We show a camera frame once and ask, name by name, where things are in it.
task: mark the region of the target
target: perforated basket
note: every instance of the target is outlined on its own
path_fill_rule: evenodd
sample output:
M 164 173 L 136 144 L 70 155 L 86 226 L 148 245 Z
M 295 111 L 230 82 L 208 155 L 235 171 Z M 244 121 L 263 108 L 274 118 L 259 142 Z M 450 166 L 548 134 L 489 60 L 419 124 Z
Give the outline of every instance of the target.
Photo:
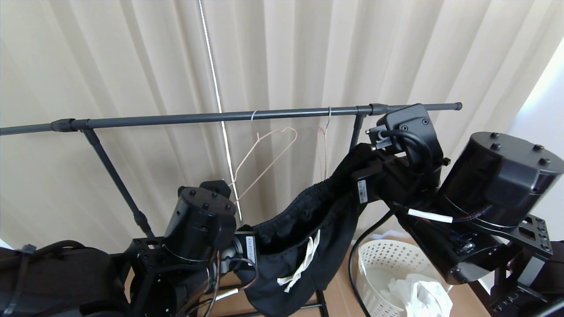
M 400 241 L 374 240 L 363 244 L 358 264 L 356 287 L 372 317 L 406 315 L 401 302 L 391 303 L 379 292 L 388 290 L 392 278 L 405 279 L 410 273 L 418 273 L 440 281 L 438 272 L 423 251 Z

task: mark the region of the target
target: beige curtain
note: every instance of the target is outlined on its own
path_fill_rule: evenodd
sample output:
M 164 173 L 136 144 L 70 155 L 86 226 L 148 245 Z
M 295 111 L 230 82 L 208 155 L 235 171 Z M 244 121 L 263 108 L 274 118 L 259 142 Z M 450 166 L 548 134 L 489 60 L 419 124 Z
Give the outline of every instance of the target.
M 0 5 L 2 126 L 217 112 L 215 78 L 226 112 L 462 102 L 462 111 L 431 114 L 452 158 L 472 132 L 507 130 L 564 37 L 561 1 L 203 1 L 212 72 L 196 0 Z M 327 120 L 254 122 L 261 135 L 291 126 L 298 138 L 241 198 L 245 223 L 280 213 L 323 178 Z M 328 175 L 353 121 L 331 117 Z M 230 180 L 220 124 L 98 133 L 158 235 L 178 186 Z M 255 132 L 247 121 L 227 122 L 226 133 L 234 170 Z M 239 171 L 239 194 L 292 138 L 260 142 Z M 141 235 L 80 133 L 2 137 L 0 158 L 0 237 L 9 244 L 76 239 L 119 251 Z M 371 205 L 359 229 L 383 212 Z

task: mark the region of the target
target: barcode label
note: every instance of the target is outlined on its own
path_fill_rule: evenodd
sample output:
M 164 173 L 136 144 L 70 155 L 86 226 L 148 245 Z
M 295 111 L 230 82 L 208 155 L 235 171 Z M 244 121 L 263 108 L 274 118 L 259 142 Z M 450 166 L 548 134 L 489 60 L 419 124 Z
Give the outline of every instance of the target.
M 368 193 L 366 193 L 366 180 L 358 182 L 358 200 L 361 204 L 368 202 Z
M 255 257 L 255 251 L 254 251 L 254 237 L 253 236 L 247 236 L 245 238 L 246 240 L 246 244 L 247 244 L 247 259 L 251 260 L 255 265 L 257 264 L 257 259 Z

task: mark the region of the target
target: screw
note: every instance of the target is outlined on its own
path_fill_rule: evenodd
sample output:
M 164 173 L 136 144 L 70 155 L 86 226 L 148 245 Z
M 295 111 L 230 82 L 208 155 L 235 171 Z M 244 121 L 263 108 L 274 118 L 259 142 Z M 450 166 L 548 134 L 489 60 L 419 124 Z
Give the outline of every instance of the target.
M 548 166 L 550 165 L 550 159 L 543 157 L 539 160 L 539 164 L 542 166 Z

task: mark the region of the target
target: brown floor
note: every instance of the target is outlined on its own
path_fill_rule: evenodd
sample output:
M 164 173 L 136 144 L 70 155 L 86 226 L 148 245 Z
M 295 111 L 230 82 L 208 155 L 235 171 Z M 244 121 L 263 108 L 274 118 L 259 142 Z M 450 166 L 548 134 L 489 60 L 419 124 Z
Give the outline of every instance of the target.
M 358 305 L 353 290 L 349 283 L 349 274 L 347 271 L 348 257 L 345 259 L 339 272 L 335 275 L 325 292 L 325 300 L 327 301 L 327 310 L 331 317 L 362 317 L 364 316 L 360 306 Z M 233 273 L 226 275 L 220 285 L 235 285 L 239 283 L 239 279 Z M 452 317 L 485 317 L 489 316 L 486 309 L 474 295 L 468 285 L 458 285 L 449 292 L 453 302 L 451 311 Z M 315 303 L 317 299 L 315 295 L 310 299 L 309 303 Z M 233 314 L 241 314 L 244 312 L 255 311 L 246 300 L 244 293 L 238 293 L 233 296 L 224 298 L 215 303 L 211 316 L 219 317 Z M 205 309 L 199 311 L 198 316 L 202 316 Z M 320 316 L 318 308 L 310 308 L 300 310 L 293 314 L 294 317 Z

